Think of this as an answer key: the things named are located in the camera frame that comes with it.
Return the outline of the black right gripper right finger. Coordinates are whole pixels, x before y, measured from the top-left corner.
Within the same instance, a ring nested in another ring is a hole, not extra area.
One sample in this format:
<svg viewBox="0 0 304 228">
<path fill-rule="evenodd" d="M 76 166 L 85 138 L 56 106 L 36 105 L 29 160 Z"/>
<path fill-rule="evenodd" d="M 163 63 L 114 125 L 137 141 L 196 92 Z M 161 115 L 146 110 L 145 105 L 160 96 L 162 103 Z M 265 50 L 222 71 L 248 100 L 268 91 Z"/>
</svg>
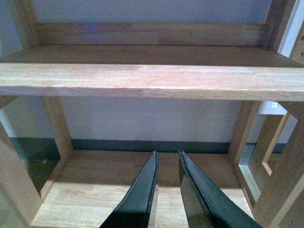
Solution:
<svg viewBox="0 0 304 228">
<path fill-rule="evenodd" d="M 183 151 L 179 152 L 180 190 L 190 228 L 261 227 Z"/>
</svg>

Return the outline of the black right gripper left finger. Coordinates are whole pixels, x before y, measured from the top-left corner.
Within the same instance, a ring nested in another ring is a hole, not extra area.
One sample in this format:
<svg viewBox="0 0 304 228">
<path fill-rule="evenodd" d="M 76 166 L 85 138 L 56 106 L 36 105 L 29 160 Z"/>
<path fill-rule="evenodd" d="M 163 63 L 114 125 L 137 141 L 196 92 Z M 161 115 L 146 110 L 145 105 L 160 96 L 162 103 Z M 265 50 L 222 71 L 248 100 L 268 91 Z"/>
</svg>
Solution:
<svg viewBox="0 0 304 228">
<path fill-rule="evenodd" d="M 155 227 L 159 187 L 158 176 L 158 153 L 153 151 L 122 201 L 107 217 L 101 227 Z"/>
</svg>

